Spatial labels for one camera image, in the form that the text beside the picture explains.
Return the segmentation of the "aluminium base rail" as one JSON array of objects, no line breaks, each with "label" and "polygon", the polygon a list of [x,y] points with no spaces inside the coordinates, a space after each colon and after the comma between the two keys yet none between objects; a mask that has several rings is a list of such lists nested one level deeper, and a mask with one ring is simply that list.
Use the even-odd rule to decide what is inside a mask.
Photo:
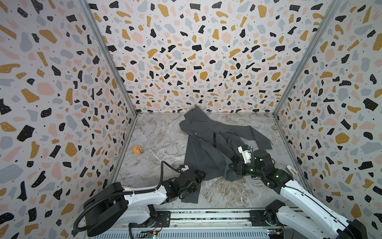
[{"label": "aluminium base rail", "polygon": [[157,209],[154,225],[117,224],[99,239],[326,239],[309,216],[296,208],[291,222],[269,225],[264,209]]}]

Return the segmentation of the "pink yellow small toy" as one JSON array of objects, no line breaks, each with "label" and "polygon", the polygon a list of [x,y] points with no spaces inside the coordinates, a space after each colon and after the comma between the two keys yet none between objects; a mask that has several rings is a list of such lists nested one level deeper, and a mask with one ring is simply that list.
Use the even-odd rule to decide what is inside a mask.
[{"label": "pink yellow small toy", "polygon": [[143,149],[139,145],[136,145],[133,147],[133,153],[141,155],[143,153]]}]

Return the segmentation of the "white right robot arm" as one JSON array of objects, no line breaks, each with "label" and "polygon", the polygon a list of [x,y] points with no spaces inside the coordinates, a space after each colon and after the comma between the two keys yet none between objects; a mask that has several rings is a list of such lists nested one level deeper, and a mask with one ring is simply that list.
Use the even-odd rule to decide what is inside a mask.
[{"label": "white right robot arm", "polygon": [[286,225],[308,239],[368,237],[366,227],[360,221],[350,221],[331,210],[294,180],[297,171],[290,165],[285,169],[278,169],[265,150],[253,150],[250,146],[239,146],[238,152],[242,159],[230,164],[230,169],[237,175],[261,180],[265,186],[292,202],[304,213],[301,215],[284,202],[274,200],[264,212],[268,225]]}]

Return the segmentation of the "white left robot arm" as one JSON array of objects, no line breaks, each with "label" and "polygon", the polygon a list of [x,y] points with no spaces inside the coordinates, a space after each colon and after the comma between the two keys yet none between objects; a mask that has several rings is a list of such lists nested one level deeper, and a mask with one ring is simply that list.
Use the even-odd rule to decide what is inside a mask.
[{"label": "white left robot arm", "polygon": [[75,232],[100,235],[114,224],[149,225],[158,214],[156,205],[184,199],[196,192],[205,178],[201,171],[180,171],[178,177],[160,180],[155,187],[132,189],[115,182],[91,197],[73,225]]}]

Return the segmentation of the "corner aluminium post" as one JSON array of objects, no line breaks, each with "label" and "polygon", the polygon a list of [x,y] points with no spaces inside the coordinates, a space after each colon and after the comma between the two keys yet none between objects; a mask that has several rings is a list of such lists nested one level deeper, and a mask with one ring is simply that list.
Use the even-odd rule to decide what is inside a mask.
[{"label": "corner aluminium post", "polygon": [[286,102],[289,93],[292,91],[293,86],[296,84],[299,76],[301,75],[302,71],[304,70],[305,65],[309,61],[309,59],[312,57],[312,55],[315,52],[316,47],[320,43],[320,40],[327,30],[330,22],[334,18],[334,15],[338,11],[342,4],[341,0],[333,0],[331,1],[330,5],[328,6],[328,9],[325,13],[324,19],[321,21],[321,24],[314,35],[312,41],[310,42],[308,48],[306,49],[305,54],[303,55],[300,63],[297,65],[296,71],[292,75],[292,78],[288,85],[285,87],[285,91],[283,92],[281,99],[279,100],[274,112],[273,112],[273,117],[276,118],[277,114],[281,111],[283,104]]},{"label": "corner aluminium post", "polygon": [[96,23],[95,18],[93,17],[93,14],[91,12],[89,4],[85,0],[78,0],[78,4],[79,4],[79,8],[81,9],[82,13],[84,14],[85,20],[89,24],[89,28],[94,35],[95,41],[97,42],[99,49],[100,49],[102,55],[104,56],[105,61],[108,65],[114,79],[116,80],[118,87],[120,88],[121,94],[123,95],[123,97],[126,101],[127,108],[129,110],[129,112],[132,114],[132,117],[135,119],[137,117],[137,112],[133,107],[133,103],[130,100],[130,97],[128,95],[126,87],[125,87],[125,85],[121,79],[121,76],[118,73],[117,67],[116,67],[116,65],[115,65],[115,63],[114,63],[114,61],[110,55],[107,44],[103,40],[101,31],[98,28],[98,25]]}]

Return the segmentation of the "dark grey zip jacket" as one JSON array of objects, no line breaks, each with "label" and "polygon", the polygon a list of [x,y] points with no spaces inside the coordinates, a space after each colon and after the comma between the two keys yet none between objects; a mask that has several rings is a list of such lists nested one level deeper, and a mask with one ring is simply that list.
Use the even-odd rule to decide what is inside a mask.
[{"label": "dark grey zip jacket", "polygon": [[205,181],[223,177],[234,182],[243,178],[228,166],[243,160],[238,151],[244,145],[243,138],[255,141],[259,149],[272,149],[271,141],[251,126],[214,121],[199,107],[188,111],[179,126],[189,136],[184,163],[190,170],[204,172]]}]

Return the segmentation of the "right corner aluminium post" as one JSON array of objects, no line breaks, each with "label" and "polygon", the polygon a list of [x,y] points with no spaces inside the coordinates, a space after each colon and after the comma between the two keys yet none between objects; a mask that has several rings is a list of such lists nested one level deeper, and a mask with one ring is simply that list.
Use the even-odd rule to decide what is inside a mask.
[{"label": "right corner aluminium post", "polygon": [[289,93],[292,91],[293,86],[296,84],[299,76],[301,75],[302,71],[304,70],[305,65],[309,61],[309,59],[312,57],[312,55],[315,52],[316,47],[320,43],[320,40],[327,30],[330,22],[334,18],[334,15],[338,11],[342,4],[341,0],[333,0],[331,1],[330,5],[328,6],[328,9],[325,13],[324,19],[321,21],[321,24],[314,35],[312,41],[310,42],[308,48],[306,49],[305,54],[303,55],[300,63],[297,65],[296,71],[292,75],[292,78],[288,85],[285,87],[285,91],[283,92],[281,99],[279,100],[274,112],[273,112],[273,117],[276,118],[277,114],[281,111],[283,104],[286,102]]}]

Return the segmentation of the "small white clip object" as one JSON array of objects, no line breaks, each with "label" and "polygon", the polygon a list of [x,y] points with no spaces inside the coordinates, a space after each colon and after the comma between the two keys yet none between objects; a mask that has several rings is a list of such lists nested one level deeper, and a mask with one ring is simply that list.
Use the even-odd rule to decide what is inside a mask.
[{"label": "small white clip object", "polygon": [[290,174],[292,177],[295,177],[296,175],[298,175],[298,171],[297,171],[294,167],[292,167],[292,166],[290,166],[290,165],[287,165],[287,166],[286,166],[286,171],[287,171],[287,173]]}]

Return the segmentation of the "left corner aluminium post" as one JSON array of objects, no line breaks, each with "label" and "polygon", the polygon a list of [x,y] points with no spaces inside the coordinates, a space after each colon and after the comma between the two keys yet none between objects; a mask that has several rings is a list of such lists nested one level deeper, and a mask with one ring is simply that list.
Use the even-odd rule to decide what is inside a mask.
[{"label": "left corner aluminium post", "polygon": [[107,44],[103,40],[101,31],[98,28],[98,25],[96,23],[95,18],[93,17],[93,14],[91,12],[89,4],[85,0],[78,0],[78,4],[79,4],[79,8],[81,9],[82,13],[84,14],[85,20],[89,24],[89,28],[94,35],[95,41],[97,42],[99,49],[100,49],[102,55],[104,56],[105,61],[108,65],[114,79],[116,80],[118,87],[120,88],[121,94],[123,95],[123,97],[126,101],[127,108],[129,110],[129,112],[132,114],[132,117],[135,119],[137,117],[137,112],[133,107],[133,103],[130,100],[130,97],[128,95],[126,87],[125,87],[125,85],[121,79],[121,76],[118,73],[117,67],[116,67],[116,65],[115,65],[115,63],[114,63],[114,61],[110,55]]}]

